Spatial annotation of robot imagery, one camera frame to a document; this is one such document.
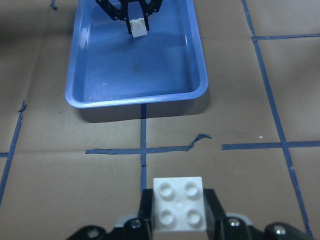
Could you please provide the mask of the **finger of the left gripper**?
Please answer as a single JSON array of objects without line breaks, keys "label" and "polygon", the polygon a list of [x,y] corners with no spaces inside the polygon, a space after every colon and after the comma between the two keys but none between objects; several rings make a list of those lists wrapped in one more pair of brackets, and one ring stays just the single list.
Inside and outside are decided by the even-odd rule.
[{"label": "finger of the left gripper", "polygon": [[129,9],[128,5],[129,5],[128,2],[124,3],[124,13],[125,13],[124,20],[125,20],[125,23],[126,23],[127,31],[131,35],[132,34],[132,28],[131,28],[130,18],[129,18],[129,14],[128,14],[128,9]]},{"label": "finger of the left gripper", "polygon": [[150,9],[148,7],[148,4],[146,2],[141,2],[141,9],[142,9],[142,13],[143,13],[143,19],[144,19],[146,30],[149,31],[150,26],[149,26],[148,17],[150,15],[150,11],[149,11]]}]

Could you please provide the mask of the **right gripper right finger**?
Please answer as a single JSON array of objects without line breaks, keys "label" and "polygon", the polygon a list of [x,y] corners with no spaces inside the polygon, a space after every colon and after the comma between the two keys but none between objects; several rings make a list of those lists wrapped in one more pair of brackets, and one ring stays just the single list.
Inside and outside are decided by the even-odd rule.
[{"label": "right gripper right finger", "polygon": [[213,189],[203,189],[206,233],[209,240],[221,239],[221,221],[227,216],[216,192]]}]

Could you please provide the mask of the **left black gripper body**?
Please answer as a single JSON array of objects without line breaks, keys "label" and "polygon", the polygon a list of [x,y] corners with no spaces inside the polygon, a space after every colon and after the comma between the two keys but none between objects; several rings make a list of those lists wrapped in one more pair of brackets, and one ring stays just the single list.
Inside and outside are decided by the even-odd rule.
[{"label": "left black gripper body", "polygon": [[96,0],[99,7],[112,19],[112,20],[128,20],[129,3],[138,2],[143,13],[143,18],[148,19],[153,13],[159,12],[162,0],[119,0],[120,8],[117,8],[109,0]]}]

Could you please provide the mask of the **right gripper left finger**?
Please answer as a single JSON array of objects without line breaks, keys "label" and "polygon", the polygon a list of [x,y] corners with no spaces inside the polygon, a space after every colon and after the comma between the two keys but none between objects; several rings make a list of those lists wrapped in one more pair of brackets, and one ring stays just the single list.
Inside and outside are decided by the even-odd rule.
[{"label": "right gripper left finger", "polygon": [[152,188],[144,189],[141,194],[136,230],[139,240],[152,240],[155,226],[154,217],[154,191]]}]

